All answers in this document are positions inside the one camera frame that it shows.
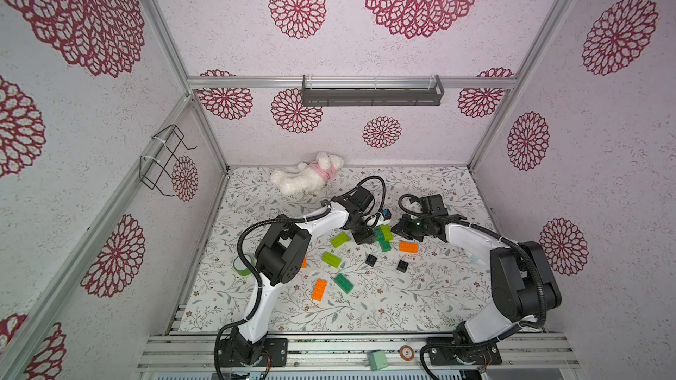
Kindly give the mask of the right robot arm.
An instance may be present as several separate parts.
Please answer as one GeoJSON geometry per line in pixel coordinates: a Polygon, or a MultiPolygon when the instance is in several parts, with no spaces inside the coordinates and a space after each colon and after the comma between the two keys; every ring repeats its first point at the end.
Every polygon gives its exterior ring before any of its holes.
{"type": "Polygon", "coordinates": [[[435,237],[489,266],[489,304],[458,325],[454,347],[489,347],[524,328],[544,327],[549,311],[561,305],[561,291],[539,243],[516,242],[451,215],[440,195],[402,195],[398,206],[404,216],[393,228],[397,235],[418,242],[435,237]]]}

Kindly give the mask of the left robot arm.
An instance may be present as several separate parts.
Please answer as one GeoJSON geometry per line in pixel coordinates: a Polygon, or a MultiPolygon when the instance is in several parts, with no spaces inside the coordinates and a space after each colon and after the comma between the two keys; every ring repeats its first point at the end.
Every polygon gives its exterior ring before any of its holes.
{"type": "Polygon", "coordinates": [[[263,341],[283,286],[299,273],[313,239],[341,229],[359,239],[373,240],[375,229],[388,224],[392,212],[380,202],[376,213],[369,215],[372,202],[371,193],[356,186],[322,201],[319,209],[307,215],[280,215],[243,230],[237,242],[238,259],[255,278],[255,288],[244,316],[218,330],[216,348],[220,348],[225,334],[243,348],[263,341]]]}

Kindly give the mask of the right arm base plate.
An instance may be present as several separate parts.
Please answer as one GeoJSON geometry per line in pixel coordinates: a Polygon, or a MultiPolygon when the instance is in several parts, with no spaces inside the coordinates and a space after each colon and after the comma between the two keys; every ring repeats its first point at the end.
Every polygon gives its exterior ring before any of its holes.
{"type": "Polygon", "coordinates": [[[431,364],[442,365],[500,365],[503,359],[496,345],[487,347],[456,344],[452,338],[429,338],[426,353],[430,356],[431,364]]]}

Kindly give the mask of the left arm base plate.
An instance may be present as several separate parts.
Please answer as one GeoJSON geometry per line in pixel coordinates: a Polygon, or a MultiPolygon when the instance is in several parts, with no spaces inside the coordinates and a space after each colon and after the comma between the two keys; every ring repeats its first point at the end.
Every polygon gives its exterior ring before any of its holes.
{"type": "Polygon", "coordinates": [[[263,338],[253,343],[241,337],[224,339],[218,345],[216,363],[220,368],[284,367],[288,345],[285,338],[263,338]]]}

